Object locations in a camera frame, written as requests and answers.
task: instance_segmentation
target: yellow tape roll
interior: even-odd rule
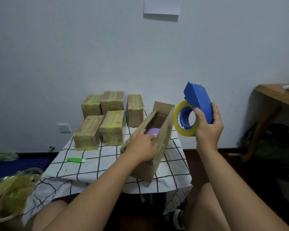
[[[190,136],[196,136],[196,130],[197,130],[197,124],[195,123],[192,128],[190,129],[184,129],[181,124],[179,123],[180,122],[180,117],[179,115],[181,115],[181,112],[182,110],[185,108],[185,107],[191,107],[192,109],[194,109],[195,107],[192,106],[191,104],[189,104],[187,102],[187,100],[184,100],[182,101],[180,104],[177,105],[177,108],[175,109],[174,111],[174,117],[173,117],[173,124],[174,124],[174,127],[176,128],[177,132],[182,135],[182,136],[187,136],[187,137],[190,137]]]

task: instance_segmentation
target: blue plastic crate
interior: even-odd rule
[[[50,157],[42,157],[30,159],[16,159],[8,162],[0,162],[0,179],[33,167],[37,167],[45,171],[49,165],[50,160]]]

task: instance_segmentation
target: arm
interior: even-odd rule
[[[245,183],[217,151],[223,130],[219,110],[212,103],[214,123],[206,122],[204,113],[195,109],[198,128],[197,151],[208,178],[232,231],[289,230],[289,226],[274,213]]]
[[[152,145],[154,135],[132,135],[126,151],[95,182],[79,194],[44,231],[103,230],[122,188],[142,161],[152,159],[157,145]]]

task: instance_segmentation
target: table leg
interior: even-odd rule
[[[262,117],[262,119],[260,119],[258,121],[254,136],[253,136],[251,143],[247,149],[247,153],[241,155],[241,162],[245,163],[251,158],[254,151],[256,150],[259,139],[264,134],[264,132],[267,130],[269,125],[274,121],[274,119],[280,113],[280,111],[282,109],[280,104],[281,104],[280,102],[275,103],[270,109],[268,109],[268,111]]]

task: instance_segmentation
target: yellow plastic bag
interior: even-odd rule
[[[39,171],[41,174],[33,174],[33,171]],[[26,200],[42,174],[41,169],[30,168],[14,176],[5,177],[0,182],[0,220],[12,219],[23,213]]]

